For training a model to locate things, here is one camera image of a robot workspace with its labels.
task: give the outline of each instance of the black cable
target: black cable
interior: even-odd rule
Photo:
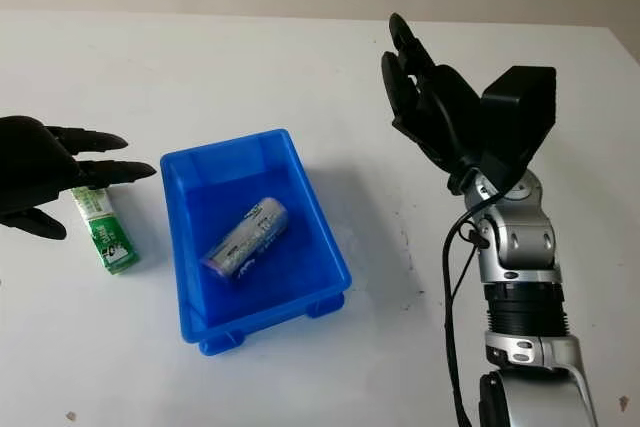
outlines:
[[[469,269],[469,266],[471,265],[471,261],[473,260],[473,255],[478,251],[478,246],[474,244],[473,249],[471,249],[471,253],[469,254],[469,257],[467,258],[467,262],[464,264],[464,268],[462,269],[462,273],[460,274],[460,277],[458,278],[458,282],[456,282],[456,286],[453,288],[453,294],[451,294],[451,297],[453,301],[456,300],[456,294],[458,293],[458,289],[460,288],[460,284],[462,284],[462,280],[464,279],[464,276],[467,275],[467,270]]]
[[[461,427],[471,427],[469,417],[464,410],[462,403],[462,393],[460,392],[460,378],[458,374],[458,357],[456,354],[456,341],[453,330],[453,300],[454,296],[451,292],[451,275],[449,270],[449,253],[451,251],[451,244],[456,233],[471,217],[476,215],[482,209],[495,204],[509,191],[506,189],[489,197],[482,202],[477,203],[469,210],[467,210],[449,229],[447,236],[442,246],[442,277],[444,281],[444,301],[445,301],[445,318],[444,318],[444,333],[446,340],[447,350],[447,365],[449,367],[449,377],[451,378],[451,387],[453,389],[453,403],[456,409],[456,417],[458,419],[458,425]]]

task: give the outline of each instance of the robotic hand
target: robotic hand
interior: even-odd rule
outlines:
[[[30,117],[0,118],[0,224],[50,239],[64,239],[62,224],[35,206],[72,187],[103,188],[155,173],[141,162],[76,161],[79,152],[121,149],[115,135],[76,128],[45,127]]]
[[[460,426],[471,425],[460,392],[453,301],[473,254],[489,303],[487,360],[480,380],[485,427],[595,427],[578,339],[569,335],[555,235],[541,208],[542,186],[527,170],[555,123],[556,73],[511,67],[481,97],[454,69],[436,65],[405,21],[389,21],[398,54],[382,57],[393,126],[450,174],[467,212],[444,242],[447,363]],[[471,225],[468,236],[463,225]],[[474,245],[452,289],[449,250],[456,233]]]

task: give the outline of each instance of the dirt speck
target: dirt speck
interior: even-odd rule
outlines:
[[[618,402],[620,402],[620,412],[624,412],[627,410],[627,406],[629,405],[629,397],[623,395],[618,399]]]
[[[400,229],[400,235],[404,239],[405,247],[409,247],[409,236],[407,235],[407,231],[404,229]]]

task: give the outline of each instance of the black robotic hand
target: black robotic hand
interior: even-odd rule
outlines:
[[[112,134],[45,127],[30,117],[0,118],[0,224],[50,239],[64,239],[62,224],[36,205],[72,187],[103,188],[153,175],[142,162],[76,161],[79,152],[121,149],[127,142]]]

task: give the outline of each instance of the white tabletop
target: white tabletop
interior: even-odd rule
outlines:
[[[640,67],[606,29],[412,27],[478,91],[513,64],[558,69],[558,122],[532,169],[600,424],[638,425]],[[44,210],[67,240],[0,229],[0,425],[454,425],[439,258],[462,200],[390,126],[379,68],[390,48],[385,22],[0,13],[1,114],[130,142],[84,158],[157,166],[166,152],[287,128],[354,280],[342,310],[205,357],[179,334],[160,176],[112,189],[143,258],[115,277],[65,193]],[[455,312],[474,424],[492,369],[485,309],[473,269]]]

